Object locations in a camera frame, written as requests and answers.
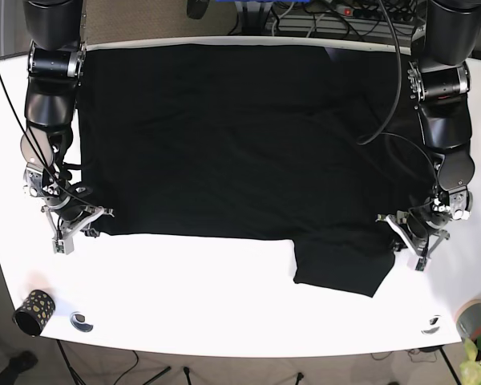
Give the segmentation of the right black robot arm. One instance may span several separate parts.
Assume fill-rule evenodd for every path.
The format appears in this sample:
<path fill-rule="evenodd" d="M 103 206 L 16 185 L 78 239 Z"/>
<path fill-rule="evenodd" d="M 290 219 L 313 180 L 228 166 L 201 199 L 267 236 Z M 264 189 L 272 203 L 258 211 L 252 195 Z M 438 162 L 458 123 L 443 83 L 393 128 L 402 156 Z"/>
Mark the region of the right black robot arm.
<path fill-rule="evenodd" d="M 25 119 L 18 122 L 26 161 L 24 190 L 43 202 L 41 211 L 53 232 L 52 248 L 64 255 L 74 251 L 77 233 L 97 237 L 93 222 L 113 214 L 112 209 L 87 201 L 90 187 L 71 183 L 72 173 L 85 166 L 64 160 L 74 139 L 71 124 L 87 54 L 85 6 L 79 0 L 23 3 L 31 36 Z"/>

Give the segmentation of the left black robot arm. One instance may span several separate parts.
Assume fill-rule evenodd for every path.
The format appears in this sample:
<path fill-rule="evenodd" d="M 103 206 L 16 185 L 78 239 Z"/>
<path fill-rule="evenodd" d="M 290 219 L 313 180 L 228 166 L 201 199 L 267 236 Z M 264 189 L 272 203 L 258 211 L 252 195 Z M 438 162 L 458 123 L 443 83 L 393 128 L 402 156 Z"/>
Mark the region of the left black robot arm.
<path fill-rule="evenodd" d="M 471 215 L 468 188 L 475 175 L 471 158 L 472 125 L 468 108 L 471 74 L 466 63 L 481 27 L 481 1 L 429 1 L 426 21 L 412 34 L 411 61 L 398 78 L 407 78 L 418 117 L 422 145 L 434 182 L 421 205 L 380 215 L 399 236 L 395 249 L 407 248 L 411 263 L 423 271 L 432 252 L 450 234 L 450 221 Z"/>

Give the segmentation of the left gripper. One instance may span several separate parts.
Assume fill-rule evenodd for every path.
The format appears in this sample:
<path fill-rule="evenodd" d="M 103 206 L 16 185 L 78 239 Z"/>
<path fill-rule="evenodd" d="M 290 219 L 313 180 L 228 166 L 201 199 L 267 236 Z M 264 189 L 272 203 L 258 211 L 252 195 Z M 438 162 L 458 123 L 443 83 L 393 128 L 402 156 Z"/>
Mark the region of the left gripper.
<path fill-rule="evenodd" d="M 410 252 L 408 264 L 414 271 L 426 269 L 431 254 L 450 239 L 446 226 L 471 215 L 472 193 L 468 189 L 441 192 L 425 203 L 395 214 L 379 214 L 376 221 L 387 224 L 393 233 L 391 249 Z"/>

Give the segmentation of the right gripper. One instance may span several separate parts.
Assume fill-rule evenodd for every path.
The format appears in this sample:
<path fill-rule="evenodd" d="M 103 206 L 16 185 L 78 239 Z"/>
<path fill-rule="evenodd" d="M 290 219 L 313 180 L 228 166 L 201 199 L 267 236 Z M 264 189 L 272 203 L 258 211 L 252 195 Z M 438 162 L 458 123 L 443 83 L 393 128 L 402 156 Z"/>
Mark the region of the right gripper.
<path fill-rule="evenodd" d="M 100 231 L 93 223 L 103 216 L 114 215 L 112 209 L 93 205 L 87 201 L 92 189 L 78 182 L 69 184 L 57 180 L 36 164 L 28 164 L 24 172 L 27 193 L 43 201 L 41 212 L 53 231 L 52 247 L 55 253 L 68 255 L 75 249 L 73 237 L 83 233 L 97 238 Z"/>

